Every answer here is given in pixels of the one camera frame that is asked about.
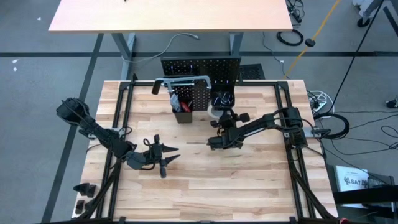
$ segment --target table leg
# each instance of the table leg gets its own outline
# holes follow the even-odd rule
[[[118,46],[118,49],[122,55],[122,57],[126,60],[131,60],[131,53],[133,52],[134,49],[134,43],[136,40],[136,34],[135,33],[130,33],[129,39],[126,42],[124,40],[123,34],[112,34],[112,38],[115,41],[116,45]],[[123,62],[122,65],[122,74],[120,79],[121,80],[127,80],[130,79],[129,74],[132,69],[132,63],[129,62]]]
[[[229,33],[229,46],[230,54],[234,57],[239,56],[243,39],[243,32],[230,32]]]

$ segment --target red item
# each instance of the red item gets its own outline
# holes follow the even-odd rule
[[[189,108],[189,106],[186,103],[181,102],[181,107],[186,113],[191,113],[191,109]]]

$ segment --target yellow cable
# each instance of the yellow cable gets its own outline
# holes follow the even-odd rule
[[[331,13],[336,9],[337,5],[340,3],[341,0],[336,0],[335,4],[333,5],[333,7],[330,9],[328,15],[325,17],[325,19],[322,22],[322,25],[319,27],[318,31],[315,33],[315,35],[312,37],[312,40],[315,40],[319,33],[321,32],[321,30],[323,29],[323,27],[325,26],[326,22],[328,21]],[[297,64],[297,62],[300,60],[301,56],[303,56],[303,54],[308,50],[308,46],[305,46],[304,50],[296,57],[296,59],[294,60],[293,64],[289,67],[289,69],[287,70],[286,74],[284,75],[284,79],[287,78],[287,76],[290,74],[290,72],[292,71],[292,69],[294,68],[294,66]]]

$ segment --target wooden desk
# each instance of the wooden desk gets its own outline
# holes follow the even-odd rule
[[[50,32],[287,31],[284,0],[62,0]]]
[[[299,108],[302,118],[313,123],[303,80],[288,82],[293,106]],[[161,88],[159,95],[152,95],[151,89],[134,87],[129,118],[132,133],[127,135],[127,140],[138,144],[138,151],[145,151],[147,147],[142,140],[147,138],[152,142],[154,135],[160,134],[161,143],[180,148],[168,156],[181,156],[168,166],[166,179],[160,178],[159,168],[132,170],[123,164],[115,219],[125,216],[127,220],[288,221],[295,215],[280,132],[267,130],[250,136],[240,150],[211,151],[206,141],[216,136],[216,129],[210,126],[212,119],[207,113],[194,112],[192,124],[177,124],[165,88]],[[105,128],[112,125],[118,90],[119,82],[104,83],[96,120]],[[236,86],[235,95],[235,112],[247,112],[252,119],[277,109],[273,87]],[[308,139],[308,143],[320,151],[316,140]],[[323,158],[308,149],[304,149],[303,154],[311,189],[328,211],[337,216]],[[88,152],[81,183],[96,184],[98,191],[105,158],[106,149],[102,146]],[[105,198],[104,216],[108,212],[109,196],[110,191]],[[79,194],[77,200],[81,199],[89,201]]]

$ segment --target black floor stripe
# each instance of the black floor stripe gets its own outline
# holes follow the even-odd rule
[[[397,25],[396,21],[394,20],[394,18],[392,17],[390,10],[388,10],[388,7],[386,6],[383,8],[383,11],[386,14],[387,19],[390,22],[392,28],[394,29],[396,35],[398,36],[398,25]]]
[[[398,26],[394,20],[391,25],[396,32]],[[133,57],[153,57],[160,52],[133,52]],[[296,57],[301,52],[274,52],[277,57]],[[16,58],[29,58],[29,57],[91,57],[91,52],[9,52],[1,53],[0,57],[16,57]],[[271,57],[271,52],[249,52],[241,51],[240,55],[243,57]],[[98,52],[97,57],[120,57],[119,52]],[[227,57],[229,52],[166,52],[163,57]],[[306,52],[303,57],[398,57],[398,52]]]
[[[84,101],[86,99],[88,87],[90,85],[91,78],[93,76],[93,71],[95,67],[95,63],[98,57],[98,52],[100,51],[101,43],[103,40],[104,34],[98,34],[97,40],[95,42],[94,50],[92,53],[92,57],[90,59],[90,63],[88,64],[87,72],[85,75],[85,80],[83,82],[83,86],[80,91],[79,99]],[[63,147],[60,163],[58,165],[57,173],[55,174],[54,182],[52,184],[52,188],[50,191],[49,199],[47,200],[47,204],[45,206],[44,214],[42,217],[42,223],[51,222],[51,217],[54,211],[55,204],[58,199],[58,194],[61,188],[63,176],[65,175],[65,170],[67,168],[70,151],[73,146],[73,140],[76,136],[76,126],[71,126],[69,129],[69,133],[67,136],[67,140],[65,142],[65,146]]]

